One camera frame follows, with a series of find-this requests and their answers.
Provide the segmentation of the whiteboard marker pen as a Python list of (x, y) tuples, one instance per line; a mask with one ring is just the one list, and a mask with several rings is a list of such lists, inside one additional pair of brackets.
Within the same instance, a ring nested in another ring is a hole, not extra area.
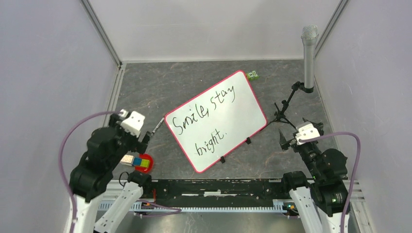
[(155, 128), (152, 130), (151, 135), (154, 135), (155, 132), (158, 130), (158, 128), (161, 126), (161, 124), (164, 122), (164, 117), (158, 122), (158, 124), (155, 126)]

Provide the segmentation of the pink framed whiteboard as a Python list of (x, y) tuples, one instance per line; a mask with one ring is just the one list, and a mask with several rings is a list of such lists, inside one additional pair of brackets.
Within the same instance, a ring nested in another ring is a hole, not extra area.
[(165, 123), (193, 169), (203, 173), (268, 120), (239, 70), (167, 113)]

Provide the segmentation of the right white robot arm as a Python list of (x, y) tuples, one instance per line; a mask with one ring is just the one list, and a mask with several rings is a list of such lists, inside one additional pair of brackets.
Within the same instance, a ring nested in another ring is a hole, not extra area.
[(322, 123), (305, 120), (293, 138), (279, 134), (283, 150), (298, 153), (310, 172), (309, 183), (302, 171), (285, 173), (281, 179), (281, 193), (291, 198), (307, 233), (346, 233), (350, 199), (344, 179), (347, 177), (347, 157), (337, 149), (320, 151), (317, 138), (323, 135)]

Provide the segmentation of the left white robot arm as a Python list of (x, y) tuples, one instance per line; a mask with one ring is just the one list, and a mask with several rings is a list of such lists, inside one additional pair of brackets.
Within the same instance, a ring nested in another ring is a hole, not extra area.
[[(103, 115), (110, 115), (108, 125), (92, 132), (86, 143), (86, 152), (67, 178), (64, 174), (62, 157), (69, 136), (81, 124)], [(153, 191), (153, 185), (150, 183), (151, 176), (133, 171), (128, 175), (123, 187), (124, 194), (115, 200), (106, 214), (98, 221), (95, 220), (107, 185), (113, 178), (113, 170), (128, 152), (143, 154), (148, 147), (150, 132), (139, 141), (144, 119), (145, 117), (136, 111), (99, 112), (80, 120), (67, 132), (58, 153), (60, 175), (71, 203), (66, 232), (112, 233), (137, 199), (151, 195)]]

